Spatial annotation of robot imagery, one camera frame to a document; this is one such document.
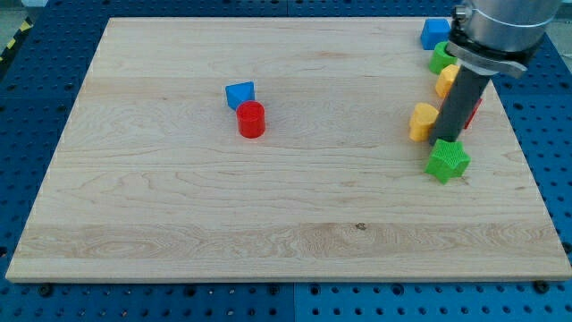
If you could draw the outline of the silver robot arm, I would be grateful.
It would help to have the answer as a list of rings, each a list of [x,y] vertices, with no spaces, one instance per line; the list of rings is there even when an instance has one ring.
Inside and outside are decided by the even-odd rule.
[[[560,0],[464,0],[451,11],[446,52],[473,72],[521,77]]]

